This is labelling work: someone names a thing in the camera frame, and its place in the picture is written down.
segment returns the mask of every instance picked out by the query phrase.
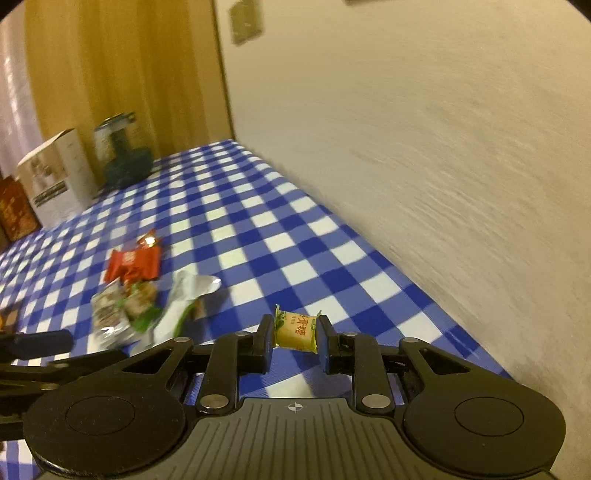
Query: brown box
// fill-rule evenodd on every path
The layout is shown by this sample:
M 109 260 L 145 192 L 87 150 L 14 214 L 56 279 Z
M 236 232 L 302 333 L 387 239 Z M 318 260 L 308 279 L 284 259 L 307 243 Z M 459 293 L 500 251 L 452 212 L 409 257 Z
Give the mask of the brown box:
M 4 228 L 0 226 L 0 252 L 4 252 L 8 247 L 10 247 L 10 240 L 8 239 Z
M 0 180 L 0 224 L 12 242 L 41 228 L 22 185 L 12 176 Z

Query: cardboard box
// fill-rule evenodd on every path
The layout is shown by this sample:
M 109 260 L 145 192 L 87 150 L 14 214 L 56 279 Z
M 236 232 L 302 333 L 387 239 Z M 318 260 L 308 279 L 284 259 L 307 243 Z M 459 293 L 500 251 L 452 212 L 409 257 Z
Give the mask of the cardboard box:
M 12 176 L 0 180 L 0 225 L 12 242 L 40 228 L 22 185 Z
M 44 228 L 82 213 L 98 188 L 76 130 L 64 130 L 18 163 L 18 179 Z
M 10 240 L 0 225 L 0 252 L 4 252 L 8 247 L 10 247 Z

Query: wrapped candy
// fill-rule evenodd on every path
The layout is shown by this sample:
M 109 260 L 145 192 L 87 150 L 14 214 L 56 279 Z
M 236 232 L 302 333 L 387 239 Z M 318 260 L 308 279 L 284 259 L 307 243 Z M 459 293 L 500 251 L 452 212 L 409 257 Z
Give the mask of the wrapped candy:
M 155 236 L 155 230 L 152 229 L 138 240 L 138 248 L 135 250 L 113 250 L 105 273 L 105 282 L 110 283 L 120 278 L 129 289 L 133 283 L 158 278 L 161 256 L 162 249 Z
M 275 346 L 316 352 L 316 318 L 301 313 L 285 312 L 275 305 Z

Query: checkered tablecloth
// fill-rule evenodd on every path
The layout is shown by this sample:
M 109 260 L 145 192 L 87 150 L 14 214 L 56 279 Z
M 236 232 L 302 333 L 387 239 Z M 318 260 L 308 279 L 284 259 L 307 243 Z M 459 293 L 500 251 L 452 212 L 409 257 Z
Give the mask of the checkered tablecloth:
M 209 317 L 186 325 L 195 342 L 254 331 L 279 304 L 312 315 L 322 310 L 337 331 L 368 333 L 385 345 L 418 337 L 505 374 L 352 228 L 233 141 L 163 158 L 148 180 L 17 242 L 0 255 L 0 307 L 22 302 L 22 332 L 69 329 L 76 340 L 71 355 L 96 351 L 90 298 L 103 286 L 110 253 L 133 248 L 151 228 L 168 245 L 157 282 L 164 299 L 179 268 L 193 265 L 222 279 L 222 290 L 206 303 Z M 242 395 L 337 396 L 348 390 L 350 379 L 325 376 L 314 355 L 283 349 L 275 350 L 268 375 L 241 380 Z M 29 480 L 37 472 L 24 441 L 5 444 L 0 466 L 9 480 Z

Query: candy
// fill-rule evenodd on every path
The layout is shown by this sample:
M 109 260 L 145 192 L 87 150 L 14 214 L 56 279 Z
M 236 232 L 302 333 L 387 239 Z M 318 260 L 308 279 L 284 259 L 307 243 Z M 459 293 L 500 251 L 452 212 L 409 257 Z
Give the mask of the candy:
M 275 305 L 275 345 L 316 353 L 316 318 L 285 312 Z

